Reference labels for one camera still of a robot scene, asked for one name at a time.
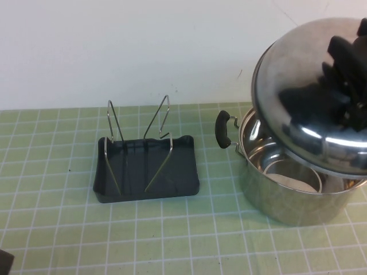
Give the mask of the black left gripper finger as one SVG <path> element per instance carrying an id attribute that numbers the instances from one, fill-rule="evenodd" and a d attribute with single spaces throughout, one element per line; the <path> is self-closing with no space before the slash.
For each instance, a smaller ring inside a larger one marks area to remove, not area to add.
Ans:
<path id="1" fill-rule="evenodd" d="M 0 275 L 9 275 L 14 262 L 14 256 L 4 250 L 0 250 Z"/>

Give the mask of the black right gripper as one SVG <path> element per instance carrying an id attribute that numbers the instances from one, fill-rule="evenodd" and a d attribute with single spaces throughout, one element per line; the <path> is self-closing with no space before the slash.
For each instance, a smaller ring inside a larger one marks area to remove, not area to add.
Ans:
<path id="1" fill-rule="evenodd" d="M 362 37 L 367 35 L 366 17 L 361 20 L 357 35 L 353 43 L 333 36 L 327 48 L 333 64 L 324 62 L 322 70 L 331 91 L 343 98 L 335 110 L 335 119 L 359 132 L 366 128 L 366 37 Z"/>

